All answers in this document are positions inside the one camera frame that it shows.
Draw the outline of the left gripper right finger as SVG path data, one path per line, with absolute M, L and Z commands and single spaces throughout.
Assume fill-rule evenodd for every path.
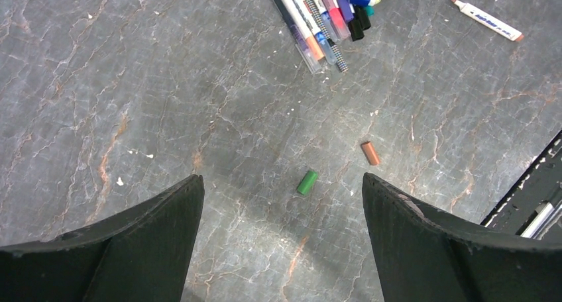
M 385 301 L 560 301 L 561 245 L 491 230 L 366 173 L 363 208 Z

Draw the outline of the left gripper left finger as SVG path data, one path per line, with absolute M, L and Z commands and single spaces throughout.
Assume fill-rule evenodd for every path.
M 2 301 L 179 301 L 205 189 L 187 177 L 53 240 L 1 248 Z

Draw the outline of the brown marker cap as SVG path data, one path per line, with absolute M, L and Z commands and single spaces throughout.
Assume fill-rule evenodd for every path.
M 370 165 L 377 166 L 380 164 L 380 158 L 371 141 L 363 142 L 361 144 L 361 149 Z

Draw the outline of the green marker cap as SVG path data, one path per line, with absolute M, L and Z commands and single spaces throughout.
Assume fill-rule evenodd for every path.
M 297 192 L 301 195 L 307 195 L 317 181 L 319 174 L 314 170 L 308 170 L 301 182 L 297 186 Z

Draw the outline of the brown capped white marker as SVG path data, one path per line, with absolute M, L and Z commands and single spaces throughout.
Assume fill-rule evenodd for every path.
M 503 36 L 504 38 L 507 38 L 512 42 L 520 42 L 523 40 L 524 35 L 520 31 L 479 9 L 478 7 L 460 0 L 451 0 L 451 2 L 462 14 Z

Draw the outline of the teal capped white marker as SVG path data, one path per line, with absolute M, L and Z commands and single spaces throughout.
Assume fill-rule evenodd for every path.
M 368 16 L 373 16 L 375 14 L 374 7 L 372 7 L 370 5 L 364 7 L 364 9 L 365 9 Z

